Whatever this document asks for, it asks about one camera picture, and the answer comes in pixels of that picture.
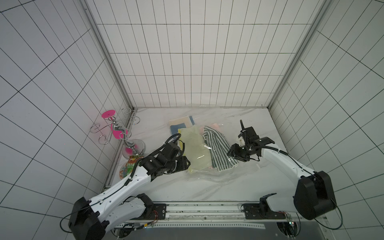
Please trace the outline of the colourful snack packet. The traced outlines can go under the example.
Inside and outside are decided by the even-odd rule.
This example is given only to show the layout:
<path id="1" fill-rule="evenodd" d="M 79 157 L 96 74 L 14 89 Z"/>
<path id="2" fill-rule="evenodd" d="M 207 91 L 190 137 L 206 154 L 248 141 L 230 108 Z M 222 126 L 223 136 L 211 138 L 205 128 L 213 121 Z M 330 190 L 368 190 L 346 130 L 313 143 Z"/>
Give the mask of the colourful snack packet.
<path id="1" fill-rule="evenodd" d="M 120 179 L 124 179 L 127 175 L 130 175 L 136 162 L 141 160 L 142 156 L 130 156 L 129 159 L 122 165 L 119 170 Z"/>

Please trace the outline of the pink towel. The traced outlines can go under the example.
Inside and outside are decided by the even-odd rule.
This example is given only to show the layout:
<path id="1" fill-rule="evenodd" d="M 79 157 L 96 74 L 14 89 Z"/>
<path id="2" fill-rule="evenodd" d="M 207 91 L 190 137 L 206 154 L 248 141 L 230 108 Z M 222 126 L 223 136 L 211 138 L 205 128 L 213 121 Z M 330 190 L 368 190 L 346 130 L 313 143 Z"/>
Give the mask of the pink towel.
<path id="1" fill-rule="evenodd" d="M 222 129 L 221 129 L 221 127 L 220 127 L 220 125 L 217 124 L 217 123 L 211 124 L 210 127 L 211 127 L 212 129 L 215 129 L 216 131 L 218 131 L 218 132 L 220 132 L 220 133 L 223 132 Z"/>

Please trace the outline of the clear plastic vacuum bag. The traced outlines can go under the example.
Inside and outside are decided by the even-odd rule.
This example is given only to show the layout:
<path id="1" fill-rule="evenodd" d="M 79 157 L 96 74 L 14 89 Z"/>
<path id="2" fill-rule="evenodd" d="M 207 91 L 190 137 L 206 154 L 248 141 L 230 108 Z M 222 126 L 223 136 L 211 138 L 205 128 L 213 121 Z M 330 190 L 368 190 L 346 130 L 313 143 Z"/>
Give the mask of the clear plastic vacuum bag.
<path id="1" fill-rule="evenodd" d="M 239 135 L 241 123 L 255 128 L 269 124 L 266 109 L 167 109 L 164 116 L 171 133 L 181 134 L 178 143 L 191 163 L 182 174 L 188 182 L 234 181 L 267 165 L 256 155 L 247 163 L 240 161 L 239 154 L 228 156 L 231 149 L 245 146 Z"/>

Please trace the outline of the aluminium mounting rail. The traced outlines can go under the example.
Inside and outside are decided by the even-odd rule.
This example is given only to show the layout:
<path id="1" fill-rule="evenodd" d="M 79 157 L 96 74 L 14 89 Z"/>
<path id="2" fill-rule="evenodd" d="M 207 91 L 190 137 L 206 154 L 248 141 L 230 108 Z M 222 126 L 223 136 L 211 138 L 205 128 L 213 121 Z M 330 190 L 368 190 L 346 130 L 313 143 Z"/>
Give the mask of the aluminium mounting rail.
<path id="1" fill-rule="evenodd" d="M 314 230 L 316 237 L 326 240 L 335 239 L 334 232 L 331 230 L 323 225 L 317 226 L 315 222 L 310 222 L 294 212 L 282 212 L 286 215 L 284 220 L 246 220 L 245 214 L 240 209 L 241 205 L 256 203 L 258 202 L 164 202 L 167 205 L 164 220 L 129 220 L 113 229 L 120 229 L 123 232 L 132 232 L 136 228 L 265 229 L 266 224 L 276 223 L 277 230 L 273 235 L 280 238 L 308 239 L 310 230 Z"/>

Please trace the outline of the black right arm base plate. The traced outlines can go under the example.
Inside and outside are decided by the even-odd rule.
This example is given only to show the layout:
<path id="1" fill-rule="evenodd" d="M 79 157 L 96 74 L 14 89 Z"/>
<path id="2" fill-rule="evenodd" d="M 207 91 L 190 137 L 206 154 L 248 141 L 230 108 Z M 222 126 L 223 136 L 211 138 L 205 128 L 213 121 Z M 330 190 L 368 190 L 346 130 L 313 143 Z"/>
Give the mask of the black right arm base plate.
<path id="1" fill-rule="evenodd" d="M 240 209 L 245 214 L 246 220 L 284 220 L 286 215 L 282 212 L 273 212 L 267 203 L 267 198 L 276 195 L 268 194 L 260 198 L 256 204 L 242 204 Z"/>

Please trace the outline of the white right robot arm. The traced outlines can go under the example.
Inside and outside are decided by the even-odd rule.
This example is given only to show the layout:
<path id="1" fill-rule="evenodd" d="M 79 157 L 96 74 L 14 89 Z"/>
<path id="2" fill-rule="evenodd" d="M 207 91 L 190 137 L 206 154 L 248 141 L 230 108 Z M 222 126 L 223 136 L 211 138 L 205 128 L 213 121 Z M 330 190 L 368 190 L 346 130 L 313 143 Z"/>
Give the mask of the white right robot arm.
<path id="1" fill-rule="evenodd" d="M 248 162 L 256 155 L 276 166 L 293 184 L 283 192 L 273 191 L 260 198 L 263 212 L 294 212 L 313 220 L 337 208 L 331 177 L 316 172 L 291 157 L 268 137 L 259 137 L 253 127 L 242 127 L 239 142 L 227 155 Z"/>

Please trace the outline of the blue and beige towel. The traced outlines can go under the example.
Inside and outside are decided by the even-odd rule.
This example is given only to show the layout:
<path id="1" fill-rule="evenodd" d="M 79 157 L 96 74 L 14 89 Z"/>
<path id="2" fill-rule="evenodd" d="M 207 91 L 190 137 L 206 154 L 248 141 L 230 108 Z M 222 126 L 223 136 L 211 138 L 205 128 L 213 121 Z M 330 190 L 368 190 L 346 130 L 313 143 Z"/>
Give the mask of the blue and beige towel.
<path id="1" fill-rule="evenodd" d="M 179 119 L 169 121 L 170 131 L 172 135 L 177 134 L 179 129 L 191 128 L 193 125 L 195 125 L 195 122 L 192 116 L 185 116 Z"/>

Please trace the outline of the pale yellow towel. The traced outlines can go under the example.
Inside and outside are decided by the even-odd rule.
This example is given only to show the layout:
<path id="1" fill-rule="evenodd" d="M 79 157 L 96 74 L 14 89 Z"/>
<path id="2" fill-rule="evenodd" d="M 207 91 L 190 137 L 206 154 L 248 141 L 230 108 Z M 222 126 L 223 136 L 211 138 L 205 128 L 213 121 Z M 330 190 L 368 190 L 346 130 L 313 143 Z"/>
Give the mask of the pale yellow towel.
<path id="1" fill-rule="evenodd" d="M 190 128 L 178 129 L 180 140 L 185 143 L 184 156 L 190 162 L 188 171 L 206 172 L 212 167 L 210 147 L 205 143 L 200 127 L 194 125 Z"/>

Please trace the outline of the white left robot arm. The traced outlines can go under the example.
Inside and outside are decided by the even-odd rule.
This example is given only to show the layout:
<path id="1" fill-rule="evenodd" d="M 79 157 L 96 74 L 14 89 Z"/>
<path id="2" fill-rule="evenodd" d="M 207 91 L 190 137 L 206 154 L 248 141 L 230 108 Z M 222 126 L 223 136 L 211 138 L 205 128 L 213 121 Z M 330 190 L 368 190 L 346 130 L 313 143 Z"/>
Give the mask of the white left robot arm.
<path id="1" fill-rule="evenodd" d="M 136 161 L 124 179 L 86 200 L 74 203 L 68 227 L 76 240 L 101 240 L 106 232 L 129 220 L 156 220 L 160 212 L 153 201 L 139 191 L 154 179 L 187 170 L 191 163 L 184 150 L 167 143 L 159 150 Z"/>

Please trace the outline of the green white striped towel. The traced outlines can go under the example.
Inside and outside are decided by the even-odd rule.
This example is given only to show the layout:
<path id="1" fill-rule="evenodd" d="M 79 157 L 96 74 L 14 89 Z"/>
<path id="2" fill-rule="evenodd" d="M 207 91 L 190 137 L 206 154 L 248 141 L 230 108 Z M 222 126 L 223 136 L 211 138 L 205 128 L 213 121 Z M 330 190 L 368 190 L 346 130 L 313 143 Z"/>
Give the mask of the green white striped towel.
<path id="1" fill-rule="evenodd" d="M 222 133 L 209 126 L 204 126 L 202 136 L 210 150 L 214 169 L 222 172 L 238 166 L 239 161 L 227 155 L 231 146 Z"/>

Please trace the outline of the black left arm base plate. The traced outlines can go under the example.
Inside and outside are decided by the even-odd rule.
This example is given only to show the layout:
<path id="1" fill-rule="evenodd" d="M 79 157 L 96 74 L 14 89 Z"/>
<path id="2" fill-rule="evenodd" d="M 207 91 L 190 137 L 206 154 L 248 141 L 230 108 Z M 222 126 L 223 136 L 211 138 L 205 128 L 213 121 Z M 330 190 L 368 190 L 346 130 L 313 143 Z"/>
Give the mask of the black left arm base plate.
<path id="1" fill-rule="evenodd" d="M 122 205 L 126 207 L 129 214 L 133 215 L 130 220 L 164 220 L 167 212 L 167 205 L 164 203 L 154 203 L 146 194 L 128 197 Z M 136 206 L 143 208 L 141 215 L 133 213 Z"/>

